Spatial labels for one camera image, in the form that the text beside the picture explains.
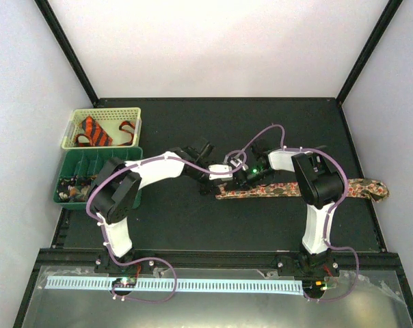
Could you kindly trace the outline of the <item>floral patterned tie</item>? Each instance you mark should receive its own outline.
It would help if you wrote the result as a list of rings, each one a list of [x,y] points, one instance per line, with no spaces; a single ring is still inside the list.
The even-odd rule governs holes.
[[[373,202],[381,202],[390,196],[388,187],[379,180],[367,178],[353,178],[348,180],[347,197],[362,198]],[[301,192],[297,182],[280,182],[262,184],[250,188],[248,191],[227,191],[225,185],[219,186],[217,200],[230,200],[239,198],[258,197],[300,197]]]

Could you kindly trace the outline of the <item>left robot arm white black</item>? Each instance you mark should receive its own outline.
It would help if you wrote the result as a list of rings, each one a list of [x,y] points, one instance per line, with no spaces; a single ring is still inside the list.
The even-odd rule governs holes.
[[[208,163],[213,146],[202,140],[196,146],[172,148],[158,156],[137,161],[112,157],[104,164],[87,194],[86,212],[97,220],[104,246],[111,254],[110,264],[120,273],[133,268],[135,257],[129,252],[127,216],[138,192],[162,180],[187,176],[202,185],[220,178],[231,178],[232,169],[223,163]]]

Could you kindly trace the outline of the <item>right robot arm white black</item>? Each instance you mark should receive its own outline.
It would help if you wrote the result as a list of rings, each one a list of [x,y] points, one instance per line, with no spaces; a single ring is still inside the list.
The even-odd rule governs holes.
[[[252,153],[256,165],[235,173],[227,189],[253,191],[259,181],[274,172],[294,173],[298,191],[306,203],[306,227],[298,265],[302,273],[315,275],[330,261],[333,216],[348,190],[345,173],[322,148],[263,150],[254,146]]]

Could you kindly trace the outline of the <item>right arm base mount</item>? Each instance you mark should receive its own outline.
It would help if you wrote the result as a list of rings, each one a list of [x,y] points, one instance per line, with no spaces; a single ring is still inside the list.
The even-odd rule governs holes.
[[[276,256],[279,275],[294,277],[337,277],[331,251],[312,255],[307,251],[286,252]]]

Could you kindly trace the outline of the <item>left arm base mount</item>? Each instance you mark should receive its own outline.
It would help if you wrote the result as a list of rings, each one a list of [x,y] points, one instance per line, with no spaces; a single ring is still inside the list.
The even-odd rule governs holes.
[[[141,251],[129,251],[121,258],[114,257],[116,262],[111,258],[109,252],[105,250],[98,255],[94,267],[95,273],[108,275],[128,275],[133,276],[137,272],[150,273],[158,263],[156,259],[150,258],[152,253]]]

